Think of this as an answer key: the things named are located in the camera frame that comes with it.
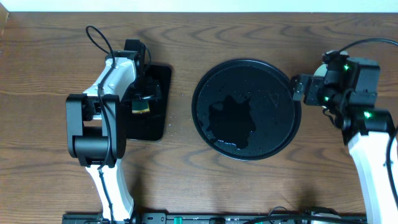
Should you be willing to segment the green yellow sponge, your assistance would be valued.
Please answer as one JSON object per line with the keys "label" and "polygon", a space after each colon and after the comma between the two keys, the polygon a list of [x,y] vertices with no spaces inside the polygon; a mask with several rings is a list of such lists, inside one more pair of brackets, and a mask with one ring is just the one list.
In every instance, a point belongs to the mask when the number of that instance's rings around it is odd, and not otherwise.
{"label": "green yellow sponge", "polygon": [[132,100],[131,102],[132,114],[144,114],[149,113],[149,103],[147,100]]}

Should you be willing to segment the light green plate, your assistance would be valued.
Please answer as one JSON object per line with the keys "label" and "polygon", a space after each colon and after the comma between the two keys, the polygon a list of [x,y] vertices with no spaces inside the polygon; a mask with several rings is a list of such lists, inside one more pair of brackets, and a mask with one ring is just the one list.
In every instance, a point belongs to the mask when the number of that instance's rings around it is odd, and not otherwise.
{"label": "light green plate", "polygon": [[317,68],[317,70],[315,71],[315,73],[313,74],[315,77],[324,77],[327,73],[328,69],[327,69],[327,64],[322,64],[321,66],[319,66]]}

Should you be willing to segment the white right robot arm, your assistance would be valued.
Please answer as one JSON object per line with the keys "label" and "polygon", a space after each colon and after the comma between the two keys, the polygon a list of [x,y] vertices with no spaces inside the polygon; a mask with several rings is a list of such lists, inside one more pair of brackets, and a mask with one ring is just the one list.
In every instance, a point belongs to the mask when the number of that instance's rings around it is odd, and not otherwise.
{"label": "white right robot arm", "polygon": [[397,128],[388,110],[377,109],[380,66],[346,51],[323,54],[313,75],[292,79],[293,100],[321,106],[341,130],[358,172],[368,223],[397,220]]}

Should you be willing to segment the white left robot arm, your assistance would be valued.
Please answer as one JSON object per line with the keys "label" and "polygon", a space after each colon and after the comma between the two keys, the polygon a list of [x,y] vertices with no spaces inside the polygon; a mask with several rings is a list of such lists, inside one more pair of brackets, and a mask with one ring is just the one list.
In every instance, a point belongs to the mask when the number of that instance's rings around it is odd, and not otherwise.
{"label": "white left robot arm", "polygon": [[132,56],[106,57],[98,79],[67,97],[67,147],[93,179],[100,215],[65,215],[71,223],[137,223],[127,187],[123,157],[129,140],[163,138],[172,69],[143,65]]}

